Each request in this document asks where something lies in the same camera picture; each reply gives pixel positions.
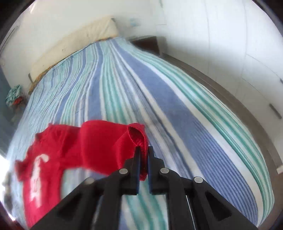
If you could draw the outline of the red knit rabbit sweater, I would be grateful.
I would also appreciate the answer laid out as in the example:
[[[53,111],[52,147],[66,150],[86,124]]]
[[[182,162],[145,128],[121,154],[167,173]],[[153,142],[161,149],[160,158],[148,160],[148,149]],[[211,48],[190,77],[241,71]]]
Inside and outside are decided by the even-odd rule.
[[[141,148],[141,175],[147,177],[148,139],[142,124],[116,124],[102,120],[84,122],[81,127],[49,125],[37,133],[23,161],[14,164],[23,182],[26,224],[32,227],[60,202],[65,170],[84,168],[110,175],[123,167]]]

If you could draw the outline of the pile of colourful clothes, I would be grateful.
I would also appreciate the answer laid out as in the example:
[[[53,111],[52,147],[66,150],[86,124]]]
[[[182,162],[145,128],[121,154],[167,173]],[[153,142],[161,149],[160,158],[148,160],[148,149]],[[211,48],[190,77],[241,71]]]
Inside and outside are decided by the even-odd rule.
[[[8,107],[11,107],[13,105],[17,106],[24,100],[23,94],[22,94],[22,87],[21,85],[16,85],[13,88],[10,88],[5,102]]]

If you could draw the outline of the striped blue green bedspread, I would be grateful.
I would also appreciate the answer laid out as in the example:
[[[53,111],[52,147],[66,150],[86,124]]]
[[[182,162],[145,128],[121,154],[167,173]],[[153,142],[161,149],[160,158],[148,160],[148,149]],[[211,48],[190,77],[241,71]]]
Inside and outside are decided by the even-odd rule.
[[[121,157],[97,155],[87,127],[101,121],[144,125],[165,165],[184,177],[204,179],[256,226],[274,205],[261,149],[243,122],[206,87],[178,67],[139,50],[124,38],[90,44],[54,65],[33,90],[9,146],[11,164],[54,125],[74,128],[93,160],[57,174],[49,195],[63,198],[88,175],[121,165]]]

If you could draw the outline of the cream long pillow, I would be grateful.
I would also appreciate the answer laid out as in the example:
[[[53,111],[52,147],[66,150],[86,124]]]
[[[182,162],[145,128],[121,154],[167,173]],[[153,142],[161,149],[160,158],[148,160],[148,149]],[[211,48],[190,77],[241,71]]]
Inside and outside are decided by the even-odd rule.
[[[47,50],[31,67],[29,75],[32,81],[45,70],[67,58],[88,45],[119,35],[115,19],[104,17],[65,36],[53,47]]]

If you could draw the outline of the dark wooden nightstand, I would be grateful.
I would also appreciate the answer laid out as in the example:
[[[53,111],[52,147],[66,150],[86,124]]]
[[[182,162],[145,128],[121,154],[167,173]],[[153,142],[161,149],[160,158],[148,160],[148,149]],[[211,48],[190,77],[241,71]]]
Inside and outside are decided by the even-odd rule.
[[[146,35],[130,38],[129,41],[142,51],[160,56],[161,52],[158,45],[157,36]]]

